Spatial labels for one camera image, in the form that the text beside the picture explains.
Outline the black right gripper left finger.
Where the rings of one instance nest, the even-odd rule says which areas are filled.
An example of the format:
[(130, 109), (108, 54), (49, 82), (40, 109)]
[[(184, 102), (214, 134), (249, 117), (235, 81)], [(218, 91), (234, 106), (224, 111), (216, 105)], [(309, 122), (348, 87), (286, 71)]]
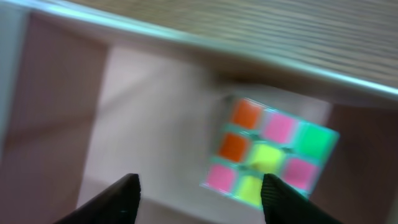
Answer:
[(139, 175), (126, 174), (54, 224), (134, 224), (140, 200)]

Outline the colourful puzzle cube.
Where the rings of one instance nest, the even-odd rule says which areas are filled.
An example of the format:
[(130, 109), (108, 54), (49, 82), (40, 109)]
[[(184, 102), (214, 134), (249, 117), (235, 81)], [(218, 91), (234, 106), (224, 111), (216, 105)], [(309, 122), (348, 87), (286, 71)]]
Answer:
[(312, 194), (339, 134), (275, 107), (234, 97), (216, 135), (202, 186), (254, 208), (264, 174)]

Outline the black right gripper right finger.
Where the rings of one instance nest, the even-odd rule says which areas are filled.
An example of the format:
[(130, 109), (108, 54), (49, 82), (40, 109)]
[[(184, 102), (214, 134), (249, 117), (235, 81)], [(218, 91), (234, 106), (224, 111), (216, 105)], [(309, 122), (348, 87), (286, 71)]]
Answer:
[(261, 202), (267, 224), (341, 224), (274, 174), (264, 174)]

